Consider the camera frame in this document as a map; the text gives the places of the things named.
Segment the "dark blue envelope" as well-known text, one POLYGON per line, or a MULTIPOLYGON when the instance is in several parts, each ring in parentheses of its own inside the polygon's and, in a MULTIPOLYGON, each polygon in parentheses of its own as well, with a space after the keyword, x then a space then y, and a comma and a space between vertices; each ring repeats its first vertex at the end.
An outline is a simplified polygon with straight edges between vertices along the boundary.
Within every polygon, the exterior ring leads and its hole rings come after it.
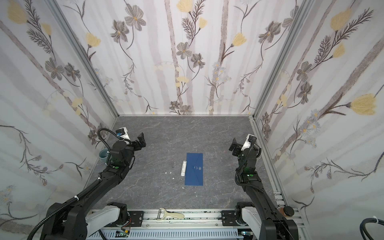
POLYGON ((202 153, 187 153, 187 166, 185 174, 186 186, 204 185, 204 167, 202 153))

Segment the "white glue stick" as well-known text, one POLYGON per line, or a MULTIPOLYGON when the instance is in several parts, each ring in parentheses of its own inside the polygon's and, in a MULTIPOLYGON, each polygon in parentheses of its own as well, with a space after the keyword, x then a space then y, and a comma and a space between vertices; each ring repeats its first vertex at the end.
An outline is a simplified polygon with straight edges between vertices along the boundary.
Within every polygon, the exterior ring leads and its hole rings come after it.
POLYGON ((181 177, 184 177, 186 175, 186 169, 187 169, 187 161, 183 161, 182 168, 181 168, 181 177))

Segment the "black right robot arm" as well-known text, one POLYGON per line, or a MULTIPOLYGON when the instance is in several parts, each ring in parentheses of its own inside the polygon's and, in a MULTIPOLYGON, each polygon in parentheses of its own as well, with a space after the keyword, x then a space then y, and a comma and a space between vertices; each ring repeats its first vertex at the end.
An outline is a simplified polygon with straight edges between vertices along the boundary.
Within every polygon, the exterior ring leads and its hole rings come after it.
POLYGON ((233 139, 229 151, 238 158, 235 183, 251 199, 250 204, 237 204, 237 222, 248 225, 256 240, 298 240, 297 224, 278 210, 256 171, 256 163, 262 153, 256 136, 248 135, 243 144, 233 139))

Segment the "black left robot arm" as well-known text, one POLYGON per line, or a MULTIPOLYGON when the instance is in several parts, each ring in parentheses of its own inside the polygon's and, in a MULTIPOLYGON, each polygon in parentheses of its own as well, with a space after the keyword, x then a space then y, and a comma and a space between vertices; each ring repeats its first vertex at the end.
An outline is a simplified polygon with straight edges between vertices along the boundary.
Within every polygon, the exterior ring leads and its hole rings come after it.
POLYGON ((119 140, 108 149, 107 166, 98 178, 71 199, 53 204, 46 217, 29 234, 29 240, 39 229, 42 229, 41 240, 85 240, 93 234, 86 215, 103 196, 124 180, 135 162, 135 152, 146 146, 143 133, 133 142, 118 135, 115 137, 119 140))

